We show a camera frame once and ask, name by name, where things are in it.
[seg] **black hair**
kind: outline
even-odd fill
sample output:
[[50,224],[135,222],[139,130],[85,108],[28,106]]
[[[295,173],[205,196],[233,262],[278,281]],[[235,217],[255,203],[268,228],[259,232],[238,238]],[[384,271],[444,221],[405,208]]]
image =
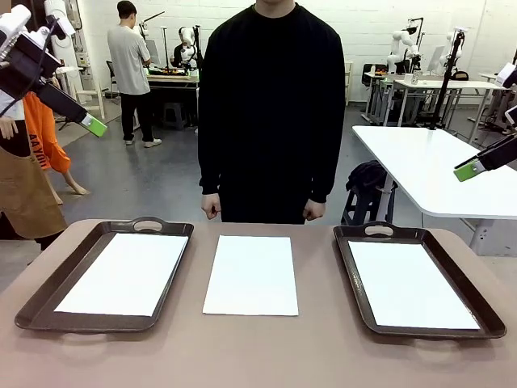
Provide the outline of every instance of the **black hair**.
[[116,5],[116,9],[119,10],[119,17],[121,19],[127,19],[129,16],[133,14],[137,14],[137,8],[132,2],[128,2],[126,0],[119,2]]

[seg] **gray t-shirt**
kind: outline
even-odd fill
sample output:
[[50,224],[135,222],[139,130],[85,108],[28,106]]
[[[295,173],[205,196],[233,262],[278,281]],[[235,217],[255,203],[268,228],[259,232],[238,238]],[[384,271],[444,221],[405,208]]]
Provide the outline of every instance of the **gray t-shirt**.
[[119,25],[107,33],[107,45],[119,92],[125,95],[149,93],[151,90],[142,62],[151,56],[144,38],[131,28]]

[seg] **paper on tray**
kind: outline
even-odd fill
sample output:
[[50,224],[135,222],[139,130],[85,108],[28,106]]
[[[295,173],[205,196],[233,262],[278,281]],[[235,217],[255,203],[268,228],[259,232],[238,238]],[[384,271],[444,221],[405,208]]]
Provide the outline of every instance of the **paper on tray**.
[[349,244],[378,325],[480,328],[421,245]]
[[220,236],[203,312],[298,315],[291,239]]
[[57,312],[151,317],[186,236],[116,234]]

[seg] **orange pants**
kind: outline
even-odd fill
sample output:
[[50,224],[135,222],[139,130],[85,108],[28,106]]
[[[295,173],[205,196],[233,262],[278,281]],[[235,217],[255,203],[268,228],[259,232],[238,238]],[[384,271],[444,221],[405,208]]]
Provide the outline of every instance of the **orange pants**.
[[70,169],[70,158],[57,144],[56,122],[52,109],[30,92],[23,98],[25,123],[32,152],[43,170],[50,167],[60,173]]

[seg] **black stool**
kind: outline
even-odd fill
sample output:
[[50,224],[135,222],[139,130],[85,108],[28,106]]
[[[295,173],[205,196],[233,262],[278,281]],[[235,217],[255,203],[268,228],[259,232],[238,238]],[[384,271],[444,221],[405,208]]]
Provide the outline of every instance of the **black stool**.
[[[390,224],[393,223],[393,208],[395,207],[395,190],[393,187],[391,191],[391,197],[389,198],[388,214],[386,214],[386,221]],[[377,213],[379,212],[380,188],[372,188],[368,190],[361,190],[357,186],[354,186],[350,190],[343,216],[341,217],[341,225],[344,226],[360,226],[366,222],[367,213],[370,212],[369,221],[375,221],[377,219]]]

